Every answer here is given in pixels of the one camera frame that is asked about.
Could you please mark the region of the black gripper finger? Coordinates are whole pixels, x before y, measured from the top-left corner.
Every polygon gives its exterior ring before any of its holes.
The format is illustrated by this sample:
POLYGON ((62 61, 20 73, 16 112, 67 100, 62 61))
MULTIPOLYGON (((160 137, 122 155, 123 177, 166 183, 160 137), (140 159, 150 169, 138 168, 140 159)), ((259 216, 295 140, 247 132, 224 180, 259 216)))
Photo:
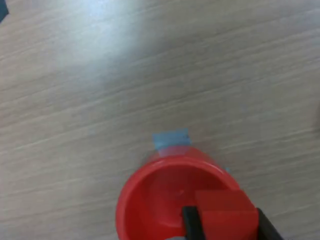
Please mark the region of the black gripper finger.
POLYGON ((196 206, 184 206, 182 208, 182 219, 185 228, 186 240, 206 239, 196 206))
POLYGON ((264 212, 257 208, 258 212, 258 228, 257 240, 284 240, 284 238, 277 231, 275 226, 267 218, 264 212))

